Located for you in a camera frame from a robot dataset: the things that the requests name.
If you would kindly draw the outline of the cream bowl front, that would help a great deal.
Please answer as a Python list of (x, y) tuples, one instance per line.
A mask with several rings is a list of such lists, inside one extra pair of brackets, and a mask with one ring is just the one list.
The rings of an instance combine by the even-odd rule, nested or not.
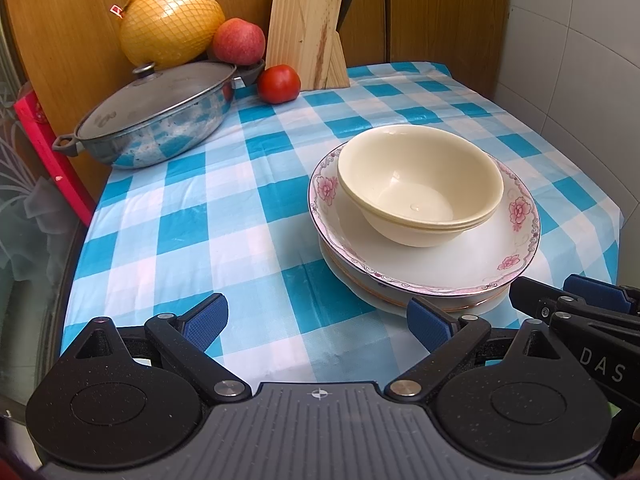
[(337, 174), (361, 206), (392, 220), (462, 223), (502, 200), (492, 157), (454, 133), (427, 126), (371, 128), (344, 144)]

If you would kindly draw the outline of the red apple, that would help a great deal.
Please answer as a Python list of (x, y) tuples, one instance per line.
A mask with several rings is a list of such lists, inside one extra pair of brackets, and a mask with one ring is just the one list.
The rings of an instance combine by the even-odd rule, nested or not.
[(212, 48), (221, 62), (249, 66), (264, 56), (266, 37), (259, 26), (242, 18), (229, 18), (216, 30)]

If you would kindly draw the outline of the cream bowl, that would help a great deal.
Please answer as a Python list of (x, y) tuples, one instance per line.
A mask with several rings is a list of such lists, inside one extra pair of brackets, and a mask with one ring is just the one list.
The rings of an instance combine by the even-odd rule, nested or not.
[(355, 207), (357, 207), (360, 212), (363, 214), (363, 217), (369, 222), (370, 226), (372, 226), (375, 231), (378, 231), (383, 236), (386, 236), (387, 232), (400, 232), (400, 231), (425, 231), (425, 232), (435, 232), (435, 233), (448, 233), (448, 232), (464, 232), (469, 231), (470, 229), (474, 229), (477, 226), (481, 226), (490, 220), (495, 213), (499, 210), (499, 207), (494, 208), (489, 211), (487, 214), (483, 214), (480, 218), (476, 220), (463, 221), (462, 223), (454, 223), (454, 224), (443, 224), (436, 222), (426, 222), (420, 223), (416, 221), (409, 220), (392, 220), (382, 216), (382, 214), (377, 214), (373, 212), (370, 208), (366, 206), (359, 205), (356, 200), (352, 198), (349, 200)]
[(427, 248), (449, 243), (462, 233), (475, 229), (475, 226), (457, 228), (450, 230), (422, 229), (413, 226), (405, 226), (401, 223), (394, 223), (365, 211), (363, 217), (369, 222), (375, 231), (392, 240), (395, 243), (416, 247)]
[(427, 126), (371, 128), (344, 144), (337, 174), (361, 206), (392, 220), (462, 223), (502, 200), (492, 157), (454, 133)]

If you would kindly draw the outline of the etched glass door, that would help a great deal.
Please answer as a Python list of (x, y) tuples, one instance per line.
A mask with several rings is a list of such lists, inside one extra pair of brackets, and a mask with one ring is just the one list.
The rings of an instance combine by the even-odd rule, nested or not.
[(25, 76), (1, 19), (1, 395), (25, 404), (58, 357), (81, 222), (14, 110)]

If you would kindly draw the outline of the deep plate pink flowers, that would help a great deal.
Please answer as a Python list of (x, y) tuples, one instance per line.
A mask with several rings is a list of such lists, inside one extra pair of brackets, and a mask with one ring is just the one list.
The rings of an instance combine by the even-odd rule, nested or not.
[(405, 292), (460, 297), (509, 284), (533, 262), (541, 238), (538, 210), (524, 182), (502, 162), (504, 192), (487, 222), (446, 244), (414, 248), (375, 231), (341, 189), (342, 149), (329, 151), (314, 168), (308, 207), (320, 238), (352, 268)]

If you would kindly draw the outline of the steel pan with lid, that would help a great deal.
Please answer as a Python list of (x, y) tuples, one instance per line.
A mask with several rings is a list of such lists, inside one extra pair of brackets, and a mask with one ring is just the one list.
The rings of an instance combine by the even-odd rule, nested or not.
[(254, 84), (264, 67), (262, 61), (245, 67), (202, 61), (168, 70), (142, 64), (130, 84), (90, 110), (73, 133), (58, 136), (52, 150), (68, 157), (86, 152), (123, 170), (166, 162), (211, 136), (234, 92)]

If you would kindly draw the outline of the cream bowl back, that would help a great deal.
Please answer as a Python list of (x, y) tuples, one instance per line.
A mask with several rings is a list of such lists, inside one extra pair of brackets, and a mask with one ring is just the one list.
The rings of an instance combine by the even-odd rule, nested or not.
[(375, 231), (392, 240), (395, 243), (416, 247), (427, 248), (449, 243), (462, 233), (475, 229), (475, 226), (457, 228), (450, 230), (422, 229), (413, 226), (405, 226), (401, 223), (394, 223), (365, 211), (363, 217), (369, 222)]

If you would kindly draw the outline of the yellow pomelo in net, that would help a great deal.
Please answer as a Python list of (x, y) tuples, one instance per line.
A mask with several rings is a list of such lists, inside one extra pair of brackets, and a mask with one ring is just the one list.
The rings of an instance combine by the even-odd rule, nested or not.
[(197, 58), (226, 20), (217, 0), (127, 0), (110, 12), (118, 18), (120, 48), (129, 62), (159, 70)]

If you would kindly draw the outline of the wooden knife block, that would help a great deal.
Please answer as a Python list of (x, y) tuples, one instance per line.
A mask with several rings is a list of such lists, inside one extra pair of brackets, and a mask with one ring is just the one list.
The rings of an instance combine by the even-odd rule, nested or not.
[(272, 0), (266, 66), (290, 66), (303, 90), (347, 88), (349, 76), (338, 32), (343, 1)]

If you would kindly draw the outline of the red box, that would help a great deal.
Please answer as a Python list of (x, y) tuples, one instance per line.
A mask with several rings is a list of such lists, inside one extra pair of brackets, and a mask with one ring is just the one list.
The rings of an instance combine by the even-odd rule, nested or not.
[(14, 110), (26, 136), (40, 157), (44, 168), (49, 171), (58, 190), (82, 223), (88, 226), (96, 209), (96, 202), (82, 184), (67, 157), (52, 150), (56, 135), (29, 81), (18, 90)]

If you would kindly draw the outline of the red tomato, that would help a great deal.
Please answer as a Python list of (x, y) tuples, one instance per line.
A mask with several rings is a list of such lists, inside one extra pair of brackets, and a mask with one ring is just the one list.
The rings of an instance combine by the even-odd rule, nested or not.
[(269, 104), (282, 104), (295, 100), (301, 86), (298, 73), (286, 64), (267, 68), (257, 79), (258, 96)]

